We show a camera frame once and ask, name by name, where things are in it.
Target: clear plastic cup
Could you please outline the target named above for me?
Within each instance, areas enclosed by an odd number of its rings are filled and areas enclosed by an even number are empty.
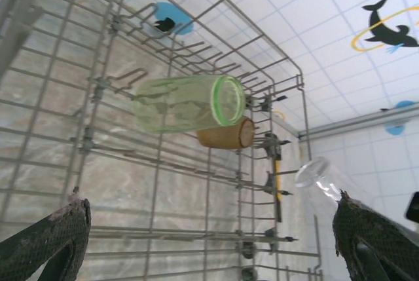
[[[228,76],[149,80],[134,98],[134,114],[148,132],[188,132],[232,126],[243,117],[244,89]]]

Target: wire rack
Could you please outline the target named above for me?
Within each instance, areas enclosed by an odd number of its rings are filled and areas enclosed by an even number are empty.
[[[1,240],[63,206],[79,186],[92,205],[79,280],[260,280],[256,272],[323,280],[318,231],[310,253],[278,228],[286,223],[277,196],[287,191],[277,176],[293,175],[300,163],[277,169],[272,153],[282,136],[297,148],[298,140],[278,126],[272,105],[300,94],[308,127],[301,69],[231,0],[193,8],[127,1],[2,0]],[[157,30],[160,1],[190,21]],[[233,17],[240,30],[226,37],[214,14]],[[241,80],[257,125],[251,149],[207,150],[193,134],[137,127],[130,104],[138,83],[198,74]],[[173,223],[182,206],[184,223]],[[269,229],[260,231],[261,223]],[[269,260],[257,259],[264,255]],[[318,264],[290,267],[288,257]]]

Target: yellow ring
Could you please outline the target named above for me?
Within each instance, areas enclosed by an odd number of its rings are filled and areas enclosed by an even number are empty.
[[[280,112],[280,111],[273,111],[273,113],[279,114],[280,117],[282,117],[282,120],[284,121],[287,117],[285,116],[284,113]]]
[[[380,25],[380,24],[382,24],[383,22],[385,22],[385,21],[387,21],[387,20],[389,20],[389,19],[391,19],[391,18],[393,18],[393,17],[396,17],[396,16],[398,16],[398,15],[400,15],[400,14],[403,14],[404,12],[410,11],[410,10],[419,10],[419,7],[406,8],[406,9],[400,10],[399,12],[396,12],[396,13],[392,14],[391,16],[388,16],[387,18],[381,19],[381,21],[377,22],[376,24],[373,24],[371,27],[369,27],[368,29],[366,29],[366,30],[362,31],[360,34],[358,34],[358,35],[357,35],[357,36],[356,36],[356,37],[352,40],[352,42],[351,42],[351,46],[352,46],[352,48],[353,48],[354,50],[357,50],[358,52],[367,52],[368,50],[374,50],[374,49],[376,49],[376,48],[383,47],[383,46],[384,46],[384,44],[381,44],[381,45],[377,45],[376,47],[370,47],[370,48],[363,49],[363,48],[359,48],[359,47],[357,47],[357,46],[356,46],[356,43],[358,42],[359,38],[360,38],[362,35],[366,34],[368,31],[370,31],[370,30],[374,29],[376,26],[379,26],[379,25]]]

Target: dishwasher rack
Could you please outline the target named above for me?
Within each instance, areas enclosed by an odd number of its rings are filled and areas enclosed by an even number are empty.
[[[18,136],[21,144],[15,156],[1,155],[0,162],[9,168],[10,179],[0,188],[3,202],[0,209],[0,230],[1,239],[10,233],[20,230],[29,223],[25,221],[13,220],[10,216],[11,206],[14,200],[22,197],[45,197],[55,199],[56,208],[66,202],[67,194],[74,186],[82,187],[82,178],[86,170],[89,155],[95,154],[104,158],[112,158],[121,162],[133,162],[139,166],[147,166],[154,169],[153,190],[150,195],[151,211],[147,225],[135,227],[109,225],[93,225],[90,238],[98,240],[121,239],[121,240],[144,240],[143,252],[124,252],[115,250],[103,253],[87,253],[86,259],[94,257],[115,257],[121,258],[142,256],[145,258],[143,272],[137,276],[112,278],[107,280],[148,280],[162,279],[170,280],[171,277],[201,274],[203,280],[210,280],[208,274],[223,270],[233,270],[237,272],[238,280],[258,280],[256,277],[257,269],[270,269],[276,271],[276,280],[280,279],[280,272],[286,272],[287,280],[292,274],[305,275],[308,280],[323,280],[321,270],[321,254],[319,251],[318,225],[317,230],[317,253],[291,252],[280,250],[279,245],[284,242],[297,242],[293,237],[278,236],[278,212],[279,208],[276,197],[277,193],[287,194],[286,191],[278,190],[277,176],[294,174],[296,170],[278,172],[276,161],[278,151],[280,151],[281,140],[274,135],[274,118],[272,104],[285,92],[297,91],[301,95],[301,103],[304,109],[304,120],[306,131],[308,130],[306,98],[304,95],[304,79],[301,68],[266,34],[264,33],[244,12],[242,12],[231,0],[213,0],[211,5],[193,14],[189,9],[180,5],[176,0],[163,0],[175,5],[190,18],[189,22],[174,24],[164,31],[156,29],[153,18],[160,10],[161,4],[144,1],[142,5],[129,5],[127,0],[2,0],[0,7],[0,27],[1,27],[1,63],[0,63],[0,95],[1,112],[26,112],[26,125],[21,127],[7,126],[2,124],[0,132],[7,136]],[[250,31],[249,38],[236,44],[237,35],[230,39],[224,38],[219,32],[207,24],[206,15],[212,13],[229,12],[241,20],[247,26],[246,31]],[[90,17],[95,16],[95,26],[89,23]],[[45,25],[40,24],[45,18]],[[53,23],[59,22],[59,28],[54,31]],[[185,31],[191,29],[193,32],[183,35]],[[66,34],[70,29],[78,29],[77,33]],[[34,34],[48,37],[48,42],[31,43]],[[247,112],[255,121],[257,137],[255,145],[250,149],[249,154],[244,151],[235,151],[232,155],[236,156],[236,167],[226,168],[217,160],[217,154],[213,149],[208,150],[205,160],[198,159],[187,153],[165,148],[165,138],[168,135],[157,137],[148,136],[144,140],[129,138],[124,134],[107,130],[98,124],[101,110],[105,107],[114,112],[124,115],[132,114],[124,108],[126,102],[132,100],[135,94],[132,92],[136,83],[151,76],[151,70],[146,66],[128,66],[123,73],[113,73],[112,60],[110,59],[115,44],[125,43],[136,48],[143,55],[153,57],[160,65],[166,66],[159,75],[173,77],[174,75],[198,75],[198,74],[229,74],[239,80],[246,89]],[[74,48],[89,52],[89,60],[78,60],[74,55]],[[42,56],[47,63],[40,72],[32,70],[27,60],[27,55]],[[83,70],[87,77],[84,82],[80,82],[74,75],[74,81],[62,80],[56,71],[56,66],[71,66],[75,70]],[[278,73],[285,75],[279,81]],[[11,98],[12,93],[7,92],[9,75],[19,75],[27,79],[38,81],[37,95],[32,100],[16,101]],[[54,99],[54,92],[49,92],[53,86],[60,88],[71,88],[76,90],[79,98],[71,109],[55,109],[48,107],[47,101],[51,103]],[[50,120],[60,118],[72,123],[75,128],[70,138],[51,136],[48,132],[39,132],[37,123],[40,119],[49,118]],[[120,146],[105,145],[98,136],[108,136],[118,140]],[[308,156],[310,154],[310,140],[307,131]],[[183,138],[195,140],[191,134],[182,134]],[[35,160],[28,158],[27,153],[31,152],[32,143],[37,140],[42,143],[52,142],[68,148],[67,161],[63,164],[48,160]],[[149,147],[148,153],[140,153],[126,143],[137,144],[141,147]],[[265,156],[258,156],[258,149],[266,150]],[[188,160],[179,162],[178,160],[167,159],[166,155],[181,156]],[[243,171],[243,161],[248,161],[250,168],[248,172]],[[261,161],[269,162],[270,172],[268,180],[264,185],[255,181],[255,164]],[[48,168],[62,171],[64,181],[58,191],[45,191],[43,188],[25,189],[20,184],[20,175],[28,166]],[[157,199],[157,187],[159,176],[163,172],[173,172],[182,174],[189,178],[201,179],[205,183],[205,220],[204,230],[188,229],[163,229],[155,227],[155,206]],[[233,188],[238,195],[238,221],[235,231],[212,231],[209,229],[209,209],[210,209],[210,188],[212,183],[222,184]],[[251,200],[242,199],[243,192],[251,193]],[[264,191],[272,195],[273,199],[269,202],[255,200],[255,192]],[[250,206],[251,215],[246,216],[242,213],[245,205]],[[260,219],[255,213],[256,206],[272,208],[274,217],[266,218],[272,222],[272,228],[265,232],[256,231],[256,222]],[[242,223],[245,219],[250,220],[251,231],[244,231]],[[199,242],[203,248],[196,250],[173,249],[155,251],[153,242],[161,243],[164,241]],[[220,250],[210,249],[212,242],[226,242],[229,248]],[[255,243],[265,243],[269,249],[256,250]],[[255,257],[256,251],[269,252],[275,257],[275,265],[257,265]],[[237,253],[237,265],[209,268],[208,256],[213,252]],[[203,267],[199,270],[184,272],[154,273],[150,272],[153,255],[175,255],[175,254],[203,254]],[[290,269],[283,267],[279,261],[279,255],[316,257],[319,259],[318,265],[308,270]],[[252,259],[251,264],[246,264],[245,259]]]

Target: marble floor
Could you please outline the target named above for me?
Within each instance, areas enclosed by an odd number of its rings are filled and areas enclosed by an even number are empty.
[[[105,13],[107,5],[98,0],[76,0],[80,4]],[[65,16],[68,3],[62,0],[36,0],[36,4],[51,13]],[[73,7],[70,19],[100,31],[105,19],[89,14],[80,7]],[[91,97],[94,83],[89,82],[91,71],[98,76],[103,65],[96,64],[95,51],[101,46],[100,59],[104,59],[110,36],[100,39],[99,33],[91,32],[67,22],[64,36],[84,44],[86,47],[61,41],[56,48],[57,38],[63,28],[63,20],[44,15],[35,25],[37,28],[3,77],[0,88],[0,202],[3,209],[2,221],[20,223],[0,227],[0,240],[52,213],[62,206],[63,198],[75,185],[80,185],[80,196],[87,198],[92,207],[92,225],[110,227],[148,228],[153,213],[153,227],[158,229],[205,229],[206,176],[194,178],[180,174],[165,165],[165,162],[182,164],[191,168],[209,169],[228,178],[235,178],[238,156],[232,151],[212,150],[208,167],[208,150],[196,140],[194,133],[164,135],[160,159],[163,163],[156,170],[153,160],[158,155],[158,136],[142,131],[131,113],[131,101],[121,94],[105,90],[97,109]],[[145,68],[149,74],[145,79],[165,77],[168,66],[142,52],[119,37],[115,38],[106,75],[120,76],[135,68]],[[123,86],[124,83],[113,83]],[[80,116],[80,109],[86,116]],[[262,119],[256,113],[254,120]],[[83,136],[85,125],[94,128],[93,141],[96,147],[87,156],[78,152],[72,138]],[[262,123],[258,132],[268,130]],[[282,140],[292,143],[283,147],[281,170],[294,170],[301,165],[298,141],[289,132],[274,125],[274,133]],[[136,156],[124,156],[121,151],[131,151]],[[245,149],[241,158],[241,172],[246,180],[252,175],[256,184],[264,185],[270,162],[247,157],[251,149]],[[264,151],[255,149],[255,157],[263,157]],[[282,178],[282,188],[292,193],[293,175]],[[156,191],[153,207],[153,191]],[[242,190],[242,200],[250,201],[252,192]],[[272,201],[272,196],[255,191],[255,201]],[[210,231],[233,232],[238,229],[238,190],[233,185],[211,181],[209,183]],[[256,206],[257,217],[272,217],[272,206]],[[302,195],[283,197],[283,221],[278,225],[279,236],[298,238],[295,242],[280,244],[281,250],[306,251],[305,208]],[[248,204],[242,205],[242,215],[251,215]],[[256,220],[255,231],[263,233],[271,228],[272,220]],[[242,230],[251,231],[252,221],[243,219]],[[144,252],[146,240],[129,238],[103,239],[92,235],[87,255],[77,280],[136,280],[144,271],[145,258],[134,255],[95,256],[98,252]],[[156,240],[152,251],[199,250],[203,242],[175,242]],[[268,245],[258,243],[258,248]],[[208,242],[208,249],[233,249],[234,242]],[[220,267],[237,266],[240,256],[236,252],[208,254],[206,268],[213,269],[206,280],[237,280],[238,271],[217,271]],[[251,260],[241,258],[241,265],[251,265]],[[274,267],[274,255],[260,252],[256,264]],[[306,270],[305,257],[280,255],[281,267]],[[149,274],[198,271],[204,268],[203,253],[189,255],[153,255]],[[276,272],[259,269],[259,280],[276,280]],[[199,274],[173,276],[156,280],[196,280]],[[293,276],[292,280],[307,280]]]

